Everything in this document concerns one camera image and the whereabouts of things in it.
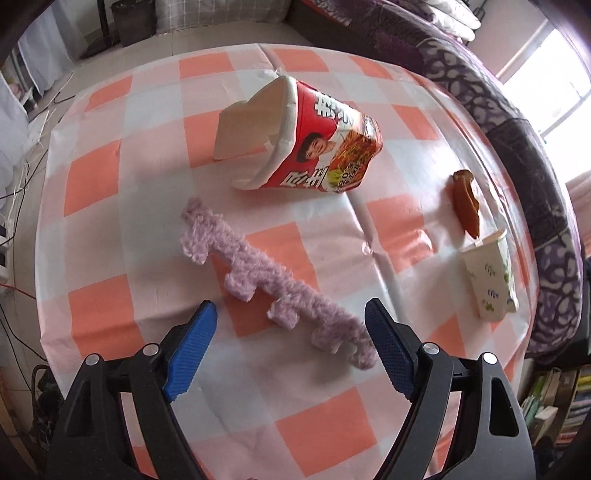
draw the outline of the black bin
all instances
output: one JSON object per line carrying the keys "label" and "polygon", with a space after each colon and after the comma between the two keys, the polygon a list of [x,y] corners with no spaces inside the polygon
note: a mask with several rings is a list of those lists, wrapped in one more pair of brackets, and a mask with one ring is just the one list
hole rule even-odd
{"label": "black bin", "polygon": [[119,0],[111,11],[124,47],[156,33],[154,0]]}

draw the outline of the tiled floor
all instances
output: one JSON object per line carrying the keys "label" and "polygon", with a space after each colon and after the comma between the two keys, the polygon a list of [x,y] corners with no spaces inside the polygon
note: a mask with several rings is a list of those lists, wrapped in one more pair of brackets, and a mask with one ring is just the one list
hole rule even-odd
{"label": "tiled floor", "polygon": [[[27,157],[31,168],[35,168],[40,159],[41,163],[28,185],[14,243],[8,254],[9,268],[14,268],[14,282],[18,288],[31,294],[35,293],[35,235],[47,161],[47,155],[43,155],[49,146],[51,129],[74,101],[71,97],[97,82],[154,60],[204,48],[243,43],[310,44],[285,24],[232,22],[214,27],[190,28],[152,37],[125,48],[117,46],[92,59],[84,60],[77,66],[71,78],[70,74],[65,75],[46,93],[39,104],[39,110],[49,105],[49,117],[39,144]],[[15,173],[15,181],[18,181],[20,173]],[[17,207],[21,202],[21,195],[16,199]],[[8,292],[0,296],[0,304],[6,311],[14,333],[43,355],[35,301],[20,293]],[[11,339],[14,353],[5,332],[0,329],[0,370],[13,406],[23,426],[29,429],[33,420],[31,394],[19,372],[15,355],[27,379],[31,378],[32,369],[41,361],[14,338]]]}

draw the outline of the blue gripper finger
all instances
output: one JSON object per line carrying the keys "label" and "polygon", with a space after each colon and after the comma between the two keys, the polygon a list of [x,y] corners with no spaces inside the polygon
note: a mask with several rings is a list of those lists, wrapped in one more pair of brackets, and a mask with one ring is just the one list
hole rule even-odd
{"label": "blue gripper finger", "polygon": [[397,330],[401,327],[410,328],[407,325],[394,323],[392,317],[378,299],[370,300],[365,306],[365,326],[392,385],[397,391],[404,394],[409,401],[413,401],[414,380],[418,363],[417,356],[415,351],[408,350],[405,341],[397,333]]}
{"label": "blue gripper finger", "polygon": [[209,302],[191,324],[168,362],[168,379],[162,390],[169,402],[189,389],[216,328],[217,309]]}

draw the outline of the table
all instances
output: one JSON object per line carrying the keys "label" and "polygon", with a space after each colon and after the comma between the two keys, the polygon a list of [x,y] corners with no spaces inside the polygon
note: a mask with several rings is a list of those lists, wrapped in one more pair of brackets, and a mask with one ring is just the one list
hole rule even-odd
{"label": "table", "polygon": [[[218,113],[288,73],[373,117],[384,148],[348,194],[231,186],[267,155],[213,161]],[[468,168],[481,234],[506,226],[519,309],[478,318],[458,249],[450,175]],[[379,297],[423,341],[475,358],[494,352],[517,386],[538,278],[524,214],[486,137],[455,100],[406,70],[335,51],[244,45],[170,57],[82,92],[53,130],[35,259],[41,343],[64,394],[90,353],[135,353],[203,299],[219,326],[173,410],[216,480],[373,478],[408,410],[380,365],[359,371],[265,317],[271,299],[227,295],[228,268],[181,254],[180,213],[198,194],[248,241],[363,315]],[[434,464],[444,458],[457,411]],[[150,472],[129,398],[126,420]]]}

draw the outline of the brown food item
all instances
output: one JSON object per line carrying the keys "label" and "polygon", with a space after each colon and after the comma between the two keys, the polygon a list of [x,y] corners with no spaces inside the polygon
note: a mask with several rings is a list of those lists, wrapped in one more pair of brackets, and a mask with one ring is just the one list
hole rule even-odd
{"label": "brown food item", "polygon": [[453,174],[453,209],[464,230],[476,239],[480,236],[480,203],[474,197],[472,180],[474,175],[469,170],[458,170]]}

